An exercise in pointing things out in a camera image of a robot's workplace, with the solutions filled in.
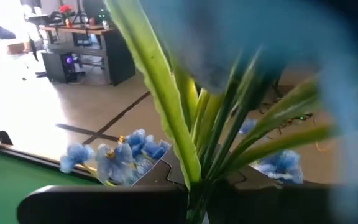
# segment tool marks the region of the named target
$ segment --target tiled floor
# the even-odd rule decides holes
[[[282,84],[294,85],[309,76],[293,74],[288,72]],[[153,134],[156,141],[168,141],[152,97],[146,93],[140,74],[118,86],[52,84],[47,78],[35,78],[23,63],[0,57],[0,130],[9,133],[17,149],[53,159],[58,159],[73,142],[87,142],[94,149],[101,143],[114,147],[114,138],[139,128]],[[248,118],[261,116],[255,110]],[[327,113],[315,116],[317,124],[329,120]],[[274,130],[268,135],[279,138],[312,125],[309,120],[284,128],[281,134]],[[320,150],[316,144],[299,148],[305,179],[337,182],[337,141],[319,142],[318,146]]]

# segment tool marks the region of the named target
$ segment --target potted plant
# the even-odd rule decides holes
[[[71,20],[70,20],[70,16],[73,13],[73,8],[70,5],[64,4],[64,5],[60,6],[59,11],[65,20],[66,26],[73,27],[73,24],[71,23]]]
[[[266,61],[272,59],[268,47],[255,47],[252,57],[250,57],[250,48],[246,49],[240,45],[232,60],[230,72],[227,74],[205,74],[204,71],[199,74],[195,72],[197,69],[192,69],[190,72],[186,63],[183,63],[183,59],[176,54],[178,47],[171,46],[169,41],[165,41],[163,32],[155,32],[155,27],[152,26],[153,23],[148,17],[150,15],[145,12],[144,3],[136,0],[108,0],[106,4],[114,23],[125,38],[137,68],[144,74],[145,83],[154,98],[157,111],[160,113],[162,126],[173,142],[173,151],[180,163],[184,184],[188,190],[186,223],[202,223],[207,210],[211,211],[209,215],[215,216],[214,205],[222,203],[225,198],[233,198],[221,197],[216,192],[219,192],[220,189],[227,189],[227,184],[223,184],[225,180],[233,185],[239,183],[233,180],[236,178],[233,175],[238,170],[240,173],[250,174],[249,179],[252,180],[251,177],[255,177],[253,173],[255,171],[249,170],[247,166],[251,162],[285,149],[296,148],[302,144],[320,141],[333,135],[349,134],[349,132],[353,133],[358,130],[358,125],[356,125],[358,124],[358,112],[353,108],[350,110],[354,112],[352,120],[346,123],[348,126],[342,125],[344,124],[341,123],[344,121],[342,117],[344,111],[338,110],[338,108],[344,104],[340,102],[336,105],[337,108],[331,110],[334,115],[339,117],[339,126],[317,126],[255,145],[257,140],[279,127],[286,120],[316,110],[321,106],[319,88],[327,85],[322,80],[329,80],[332,76],[327,75],[327,79],[325,79],[326,77],[322,79],[314,77],[296,86],[271,107],[230,153],[234,138],[248,112],[260,104],[265,92],[275,81],[276,76],[269,74],[272,70],[281,72],[281,68],[285,64],[278,60],[279,63],[276,63],[273,69],[266,68]],[[329,59],[328,65],[335,62],[335,60],[331,60],[332,57],[327,59]],[[200,93],[196,91],[193,78],[205,87],[201,89]],[[342,94],[353,96],[353,90],[358,88],[358,80],[356,82],[345,81],[343,86],[346,86],[349,91],[343,91]],[[324,88],[322,90],[323,94],[329,93]],[[324,99],[325,103],[338,100],[338,95],[335,92],[331,93],[332,95],[328,99]],[[221,137],[222,129],[227,125],[226,121],[235,106],[237,112],[233,125],[220,146],[218,139]],[[172,163],[172,167],[175,168],[176,165],[173,164],[175,160],[172,159],[170,152],[172,151],[166,153],[162,161],[169,160],[168,163]],[[145,181],[148,175],[158,175],[152,171],[141,177],[138,184]],[[279,188],[277,182],[272,182],[267,177],[260,175],[258,178],[264,185],[273,186],[275,190]],[[266,201],[270,200],[270,198],[266,198],[266,195],[277,196],[275,190],[271,191],[269,188],[264,191]]]

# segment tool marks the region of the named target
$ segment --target blurred blue object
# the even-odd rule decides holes
[[[299,164],[300,155],[292,150],[284,150],[267,156],[252,167],[259,172],[287,184],[302,184],[303,173]]]
[[[257,122],[258,120],[256,119],[246,119],[239,130],[239,134],[248,134]]]
[[[70,173],[75,165],[83,164],[94,157],[94,151],[89,145],[72,144],[67,147],[67,154],[60,158],[60,171]]]

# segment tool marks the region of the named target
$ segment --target green felt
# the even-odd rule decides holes
[[[47,185],[95,183],[0,154],[0,224],[18,223],[16,208],[31,192]]]

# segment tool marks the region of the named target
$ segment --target blue flower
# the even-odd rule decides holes
[[[259,164],[253,167],[270,178],[289,184],[302,184],[303,173],[299,161],[298,153],[284,150],[261,159]]]
[[[114,184],[131,184],[134,159],[128,143],[120,144],[115,149],[101,144],[96,153],[96,162],[98,177],[102,183],[111,179]]]
[[[239,130],[239,134],[248,134],[255,127],[257,122],[258,120],[255,119],[245,120]]]
[[[141,178],[143,175],[145,175],[147,171],[153,167],[153,165],[154,164],[150,159],[147,159],[143,155],[138,155],[135,159],[137,178]]]
[[[145,144],[146,131],[139,129],[134,131],[132,134],[126,136],[125,143],[128,143],[132,149],[132,156],[136,157],[142,153],[142,148]]]
[[[170,145],[165,141],[160,141],[160,144],[154,142],[154,137],[149,135],[145,139],[146,143],[142,149],[147,156],[158,160],[168,151]]]
[[[60,171],[70,173],[75,165],[83,164],[94,157],[94,151],[89,145],[72,144],[67,147],[67,154],[60,158]]]

